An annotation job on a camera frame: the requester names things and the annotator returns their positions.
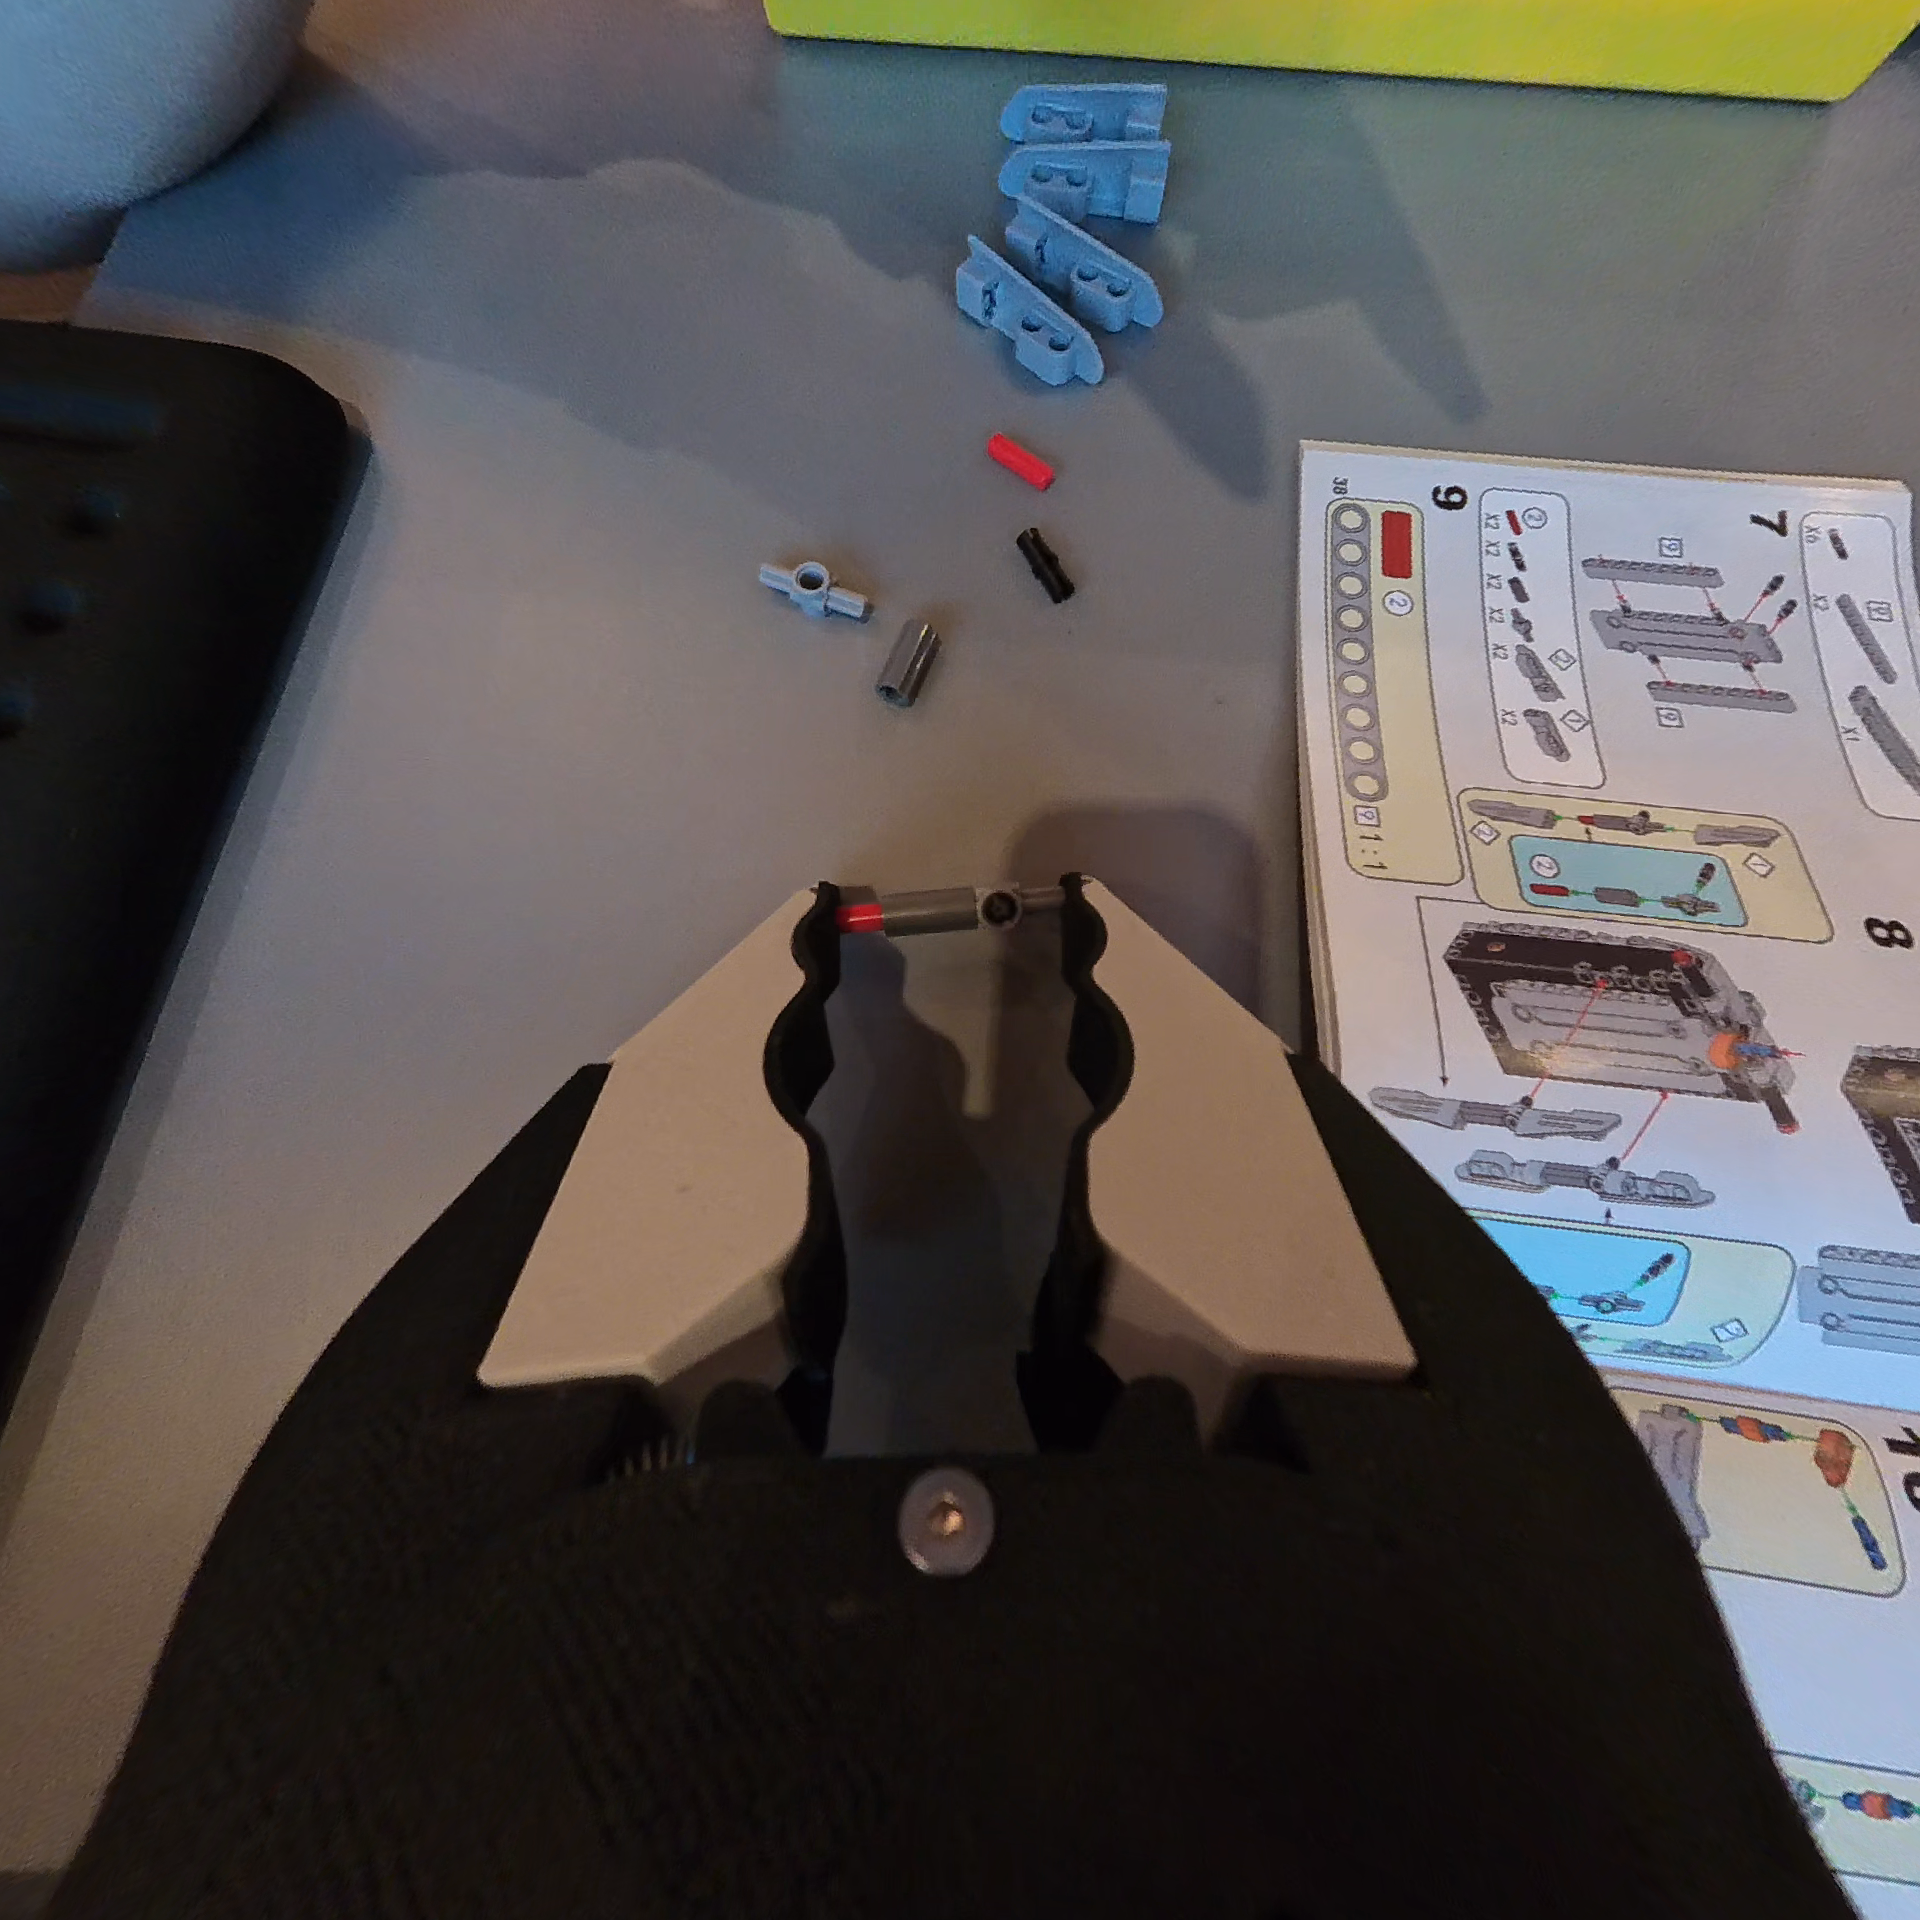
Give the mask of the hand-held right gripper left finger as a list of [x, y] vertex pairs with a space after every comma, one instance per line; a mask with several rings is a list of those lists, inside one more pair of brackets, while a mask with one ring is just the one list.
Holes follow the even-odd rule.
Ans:
[[775, 1385], [822, 1449], [842, 1223], [809, 1105], [833, 1071], [840, 892], [779, 912], [612, 1057], [479, 1378], [623, 1376], [688, 1429], [730, 1380]]

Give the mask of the yellow plastic bin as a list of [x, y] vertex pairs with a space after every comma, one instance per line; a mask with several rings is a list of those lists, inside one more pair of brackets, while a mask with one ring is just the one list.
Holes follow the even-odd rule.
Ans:
[[784, 36], [1837, 101], [1915, 2], [768, 2]]

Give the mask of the small grey red axle assembly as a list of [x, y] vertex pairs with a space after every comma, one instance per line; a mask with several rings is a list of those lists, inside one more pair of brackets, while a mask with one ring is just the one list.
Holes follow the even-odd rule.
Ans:
[[892, 941], [948, 928], [1010, 928], [1026, 918], [1060, 910], [1064, 898], [1060, 885], [999, 883], [896, 890], [842, 898], [835, 925], [842, 936], [882, 934]]

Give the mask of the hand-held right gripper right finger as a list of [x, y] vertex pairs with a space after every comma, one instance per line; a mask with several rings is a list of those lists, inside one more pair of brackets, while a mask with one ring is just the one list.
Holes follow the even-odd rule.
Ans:
[[1089, 1449], [1169, 1376], [1205, 1432], [1259, 1375], [1404, 1380], [1413, 1347], [1292, 1053], [1098, 881], [1062, 881], [1069, 1142], [1031, 1335], [1031, 1429]]

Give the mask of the building instruction booklet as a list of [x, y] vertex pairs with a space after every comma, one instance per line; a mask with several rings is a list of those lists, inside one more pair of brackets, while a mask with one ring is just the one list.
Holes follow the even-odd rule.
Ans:
[[1880, 479], [1301, 453], [1320, 1049], [1597, 1365], [1916, 1916], [1918, 683]]

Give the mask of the light grey panel piece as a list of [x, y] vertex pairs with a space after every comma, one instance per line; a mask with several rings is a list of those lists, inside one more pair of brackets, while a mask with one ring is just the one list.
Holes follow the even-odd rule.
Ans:
[[1001, 110], [999, 128], [1019, 145], [1156, 145], [1165, 83], [1031, 83]]
[[968, 247], [954, 280], [961, 314], [1004, 336], [1022, 368], [1049, 388], [1100, 385], [1104, 361], [1089, 329], [979, 237]]
[[1006, 155], [999, 190], [1046, 204], [1078, 226], [1089, 217], [1156, 226], [1169, 157], [1165, 141], [1024, 143]]
[[1089, 329], [1122, 332], [1131, 323], [1156, 325], [1163, 318], [1163, 300], [1152, 276], [1049, 204], [1017, 197], [1004, 238], [1022, 275], [1048, 291]]

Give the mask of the black flat object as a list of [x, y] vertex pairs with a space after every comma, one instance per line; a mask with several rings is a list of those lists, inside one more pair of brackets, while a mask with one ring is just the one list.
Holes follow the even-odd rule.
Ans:
[[2, 1378], [365, 462], [264, 352], [2, 323]]

